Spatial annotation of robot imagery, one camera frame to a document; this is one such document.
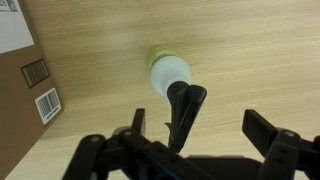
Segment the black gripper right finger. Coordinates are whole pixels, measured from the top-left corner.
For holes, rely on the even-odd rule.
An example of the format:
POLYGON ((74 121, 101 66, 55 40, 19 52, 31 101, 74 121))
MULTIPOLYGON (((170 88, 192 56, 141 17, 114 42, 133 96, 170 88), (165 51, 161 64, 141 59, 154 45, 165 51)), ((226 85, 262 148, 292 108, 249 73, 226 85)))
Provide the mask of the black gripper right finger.
POLYGON ((253 109, 246 109, 242 132, 264 157, 258 180, 293 180, 302 171, 309 180, 320 180, 320 136, 312 141, 298 133, 273 126, 253 109))

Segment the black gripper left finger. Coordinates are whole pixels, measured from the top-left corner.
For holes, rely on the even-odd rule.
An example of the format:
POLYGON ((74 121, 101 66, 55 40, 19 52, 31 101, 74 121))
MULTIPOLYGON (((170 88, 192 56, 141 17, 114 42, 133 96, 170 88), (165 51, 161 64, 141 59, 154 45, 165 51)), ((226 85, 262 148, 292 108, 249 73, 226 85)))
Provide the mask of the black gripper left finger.
POLYGON ((130 180, 214 180, 203 169, 159 141, 144 137, 145 110, 137 109, 131 126, 117 128, 79 142, 62 180, 107 180, 121 170, 130 180))

